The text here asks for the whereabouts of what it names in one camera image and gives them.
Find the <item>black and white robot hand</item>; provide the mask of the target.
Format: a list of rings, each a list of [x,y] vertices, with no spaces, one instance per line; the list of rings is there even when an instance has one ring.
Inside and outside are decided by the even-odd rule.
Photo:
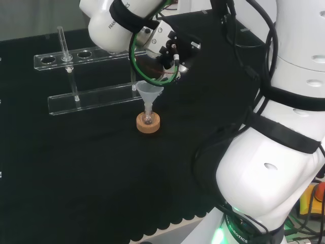
[[[196,56],[201,51],[201,43],[197,37],[187,33],[169,30],[167,34],[167,40],[163,42],[157,60],[163,67],[163,74],[171,78],[176,68],[174,55],[178,54],[179,70],[177,78],[179,78],[190,70]]]

